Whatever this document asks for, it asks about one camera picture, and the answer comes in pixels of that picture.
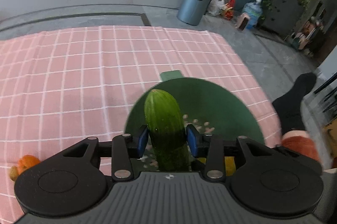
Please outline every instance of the concrete floor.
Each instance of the concrete floor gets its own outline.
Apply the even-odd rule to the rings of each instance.
[[[222,35],[245,62],[271,101],[286,93],[302,73],[315,71],[313,63],[287,45],[255,36],[251,31],[239,32],[232,22],[205,15],[198,26],[187,25],[177,18],[177,10],[130,5],[87,5],[58,8],[27,14],[0,22],[0,40],[43,30],[98,25],[151,25],[169,28],[208,30]],[[309,94],[302,103],[302,116],[316,142],[324,168],[331,158],[321,135],[329,121],[322,114],[321,97]]]

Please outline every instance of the black sock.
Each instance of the black sock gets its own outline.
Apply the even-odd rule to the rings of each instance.
[[[282,135],[292,130],[306,130],[301,116],[301,102],[314,88],[316,79],[314,73],[299,75],[291,90],[273,101],[281,122]]]

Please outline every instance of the gray trash can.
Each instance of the gray trash can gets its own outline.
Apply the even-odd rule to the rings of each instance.
[[[211,0],[183,0],[178,12],[178,19],[189,25],[197,26]]]

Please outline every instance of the pink checkered tablecloth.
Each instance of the pink checkered tablecloth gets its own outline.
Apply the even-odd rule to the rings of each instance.
[[[100,26],[41,32],[0,44],[0,222],[17,220],[8,169],[25,154],[44,160],[88,136],[123,132],[136,100],[181,70],[239,97],[268,146],[280,143],[277,115],[222,36],[162,27]],[[101,171],[111,174],[111,159]]]

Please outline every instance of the plastic bag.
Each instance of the plastic bag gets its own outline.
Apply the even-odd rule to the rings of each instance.
[[[225,5],[225,0],[211,0],[207,11],[212,16],[218,16],[221,13],[223,5]]]

